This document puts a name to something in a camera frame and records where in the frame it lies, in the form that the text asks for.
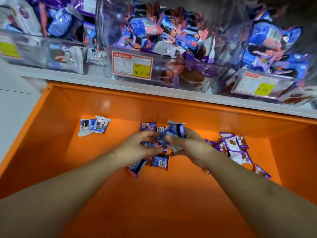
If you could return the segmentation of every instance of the hand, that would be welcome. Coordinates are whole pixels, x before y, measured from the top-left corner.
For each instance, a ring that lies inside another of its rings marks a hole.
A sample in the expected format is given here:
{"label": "hand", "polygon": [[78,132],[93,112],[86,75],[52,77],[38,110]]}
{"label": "hand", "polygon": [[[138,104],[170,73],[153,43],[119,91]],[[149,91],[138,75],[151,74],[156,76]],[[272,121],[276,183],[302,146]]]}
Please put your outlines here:
{"label": "hand", "polygon": [[128,166],[138,162],[140,159],[148,159],[164,151],[162,147],[147,148],[141,142],[157,143],[155,137],[160,134],[154,131],[142,131],[130,135],[119,147],[113,150],[116,159],[120,161],[120,166]]}
{"label": "hand", "polygon": [[207,144],[206,141],[197,134],[196,131],[185,128],[186,139],[179,138],[171,135],[166,135],[165,139],[170,144],[177,145],[183,149],[177,152],[176,155],[187,156],[194,164],[201,168],[207,168],[207,161],[211,157],[211,153],[216,151],[211,145]]}

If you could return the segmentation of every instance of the orange drawer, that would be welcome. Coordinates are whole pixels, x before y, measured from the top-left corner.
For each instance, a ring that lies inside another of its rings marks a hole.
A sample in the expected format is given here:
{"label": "orange drawer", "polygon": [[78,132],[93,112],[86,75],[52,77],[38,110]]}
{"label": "orange drawer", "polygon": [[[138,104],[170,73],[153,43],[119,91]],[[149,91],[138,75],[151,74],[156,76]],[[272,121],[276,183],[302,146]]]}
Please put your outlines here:
{"label": "orange drawer", "polygon": [[[106,133],[78,137],[80,119],[95,115],[112,119]],[[107,152],[142,121],[165,126],[168,119],[209,140],[219,132],[244,134],[253,162],[272,181],[317,204],[317,120],[60,83],[47,86],[1,163],[0,199]],[[63,237],[210,235],[254,237],[213,177],[177,156],[168,171],[146,165],[137,179],[116,172]]]}

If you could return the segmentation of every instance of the yellow price label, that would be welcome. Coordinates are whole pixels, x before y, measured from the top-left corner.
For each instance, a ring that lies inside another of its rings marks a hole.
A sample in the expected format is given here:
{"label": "yellow price label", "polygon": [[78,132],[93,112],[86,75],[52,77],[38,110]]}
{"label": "yellow price label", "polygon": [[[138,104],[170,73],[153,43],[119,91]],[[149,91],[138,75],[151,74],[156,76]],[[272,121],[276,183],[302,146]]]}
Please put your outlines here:
{"label": "yellow price label", "polygon": [[268,96],[274,87],[274,84],[261,83],[254,94],[259,96]]}
{"label": "yellow price label", "polygon": [[150,78],[151,66],[146,66],[142,64],[133,64],[133,76],[139,78]]}
{"label": "yellow price label", "polygon": [[21,58],[18,49],[11,43],[0,42],[0,51],[2,55]]}

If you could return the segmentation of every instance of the person's left hand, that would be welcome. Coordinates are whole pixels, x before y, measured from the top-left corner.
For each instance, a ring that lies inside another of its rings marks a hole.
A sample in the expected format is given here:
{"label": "person's left hand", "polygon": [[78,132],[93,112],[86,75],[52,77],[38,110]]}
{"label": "person's left hand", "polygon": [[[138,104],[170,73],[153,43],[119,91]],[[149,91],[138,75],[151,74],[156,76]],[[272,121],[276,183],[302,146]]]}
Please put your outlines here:
{"label": "person's left hand", "polygon": [[160,134],[154,131],[141,131],[134,133],[124,140],[120,146],[113,150],[113,154],[120,162],[120,166],[128,166],[138,162],[140,159],[148,159],[164,151],[162,147],[147,148],[141,142],[157,143],[155,137]]}

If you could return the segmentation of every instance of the white shelf edge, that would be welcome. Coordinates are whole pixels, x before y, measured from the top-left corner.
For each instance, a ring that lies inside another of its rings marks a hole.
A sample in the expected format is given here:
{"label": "white shelf edge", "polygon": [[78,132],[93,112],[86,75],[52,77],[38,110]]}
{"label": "white shelf edge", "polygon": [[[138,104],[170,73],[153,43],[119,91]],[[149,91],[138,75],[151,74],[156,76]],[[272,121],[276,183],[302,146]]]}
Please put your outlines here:
{"label": "white shelf edge", "polygon": [[205,94],[194,91],[164,88],[146,84],[138,84],[127,81],[112,80],[97,76],[87,76],[81,74],[73,74],[68,72],[46,70],[40,68],[30,68],[19,65],[8,64],[10,70],[14,70],[20,76],[40,78],[53,81],[68,82],[74,84],[89,85],[101,88],[110,88],[122,91],[137,92],[143,94],[152,94],[164,97],[180,98],[195,100],[201,102],[223,104],[241,108],[251,108],[262,111],[282,113],[300,117],[317,119],[317,110],[306,109],[301,107],[292,107],[287,105],[265,103],[256,100],[246,100],[233,97],[226,97],[213,94]]}

